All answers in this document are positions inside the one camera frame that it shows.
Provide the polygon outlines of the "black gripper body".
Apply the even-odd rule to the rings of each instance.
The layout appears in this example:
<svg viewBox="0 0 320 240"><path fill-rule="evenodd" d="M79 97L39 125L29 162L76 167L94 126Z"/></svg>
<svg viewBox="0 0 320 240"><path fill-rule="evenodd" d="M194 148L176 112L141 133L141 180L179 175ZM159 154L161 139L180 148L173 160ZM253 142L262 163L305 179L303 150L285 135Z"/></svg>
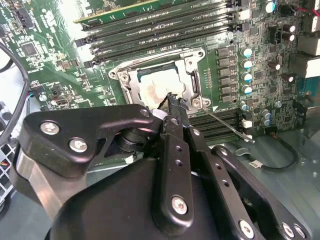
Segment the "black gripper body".
<svg viewBox="0 0 320 240"><path fill-rule="evenodd" d="M163 134L141 159L74 195L50 240L222 240L184 132Z"/></svg>

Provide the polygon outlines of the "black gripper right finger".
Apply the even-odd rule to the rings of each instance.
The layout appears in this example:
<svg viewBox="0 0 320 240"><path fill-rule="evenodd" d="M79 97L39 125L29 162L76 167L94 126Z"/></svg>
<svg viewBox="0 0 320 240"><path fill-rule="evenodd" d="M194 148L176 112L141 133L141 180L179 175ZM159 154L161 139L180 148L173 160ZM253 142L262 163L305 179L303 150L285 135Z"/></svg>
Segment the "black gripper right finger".
<svg viewBox="0 0 320 240"><path fill-rule="evenodd" d="M209 148L190 125L185 100L178 109L189 144L191 166L199 174L223 240L309 240L298 219L224 146Z"/></svg>

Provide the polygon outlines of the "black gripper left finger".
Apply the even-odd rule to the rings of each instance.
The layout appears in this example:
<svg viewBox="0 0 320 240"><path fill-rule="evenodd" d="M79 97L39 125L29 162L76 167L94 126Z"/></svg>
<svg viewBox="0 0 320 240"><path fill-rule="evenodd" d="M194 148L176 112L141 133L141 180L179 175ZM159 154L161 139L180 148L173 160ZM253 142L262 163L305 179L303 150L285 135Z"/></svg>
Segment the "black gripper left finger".
<svg viewBox="0 0 320 240"><path fill-rule="evenodd" d="M142 159L160 157L161 136L184 132L178 99L169 93L164 118L139 104L35 112L22 124L12 174L53 222L76 194Z"/></svg>

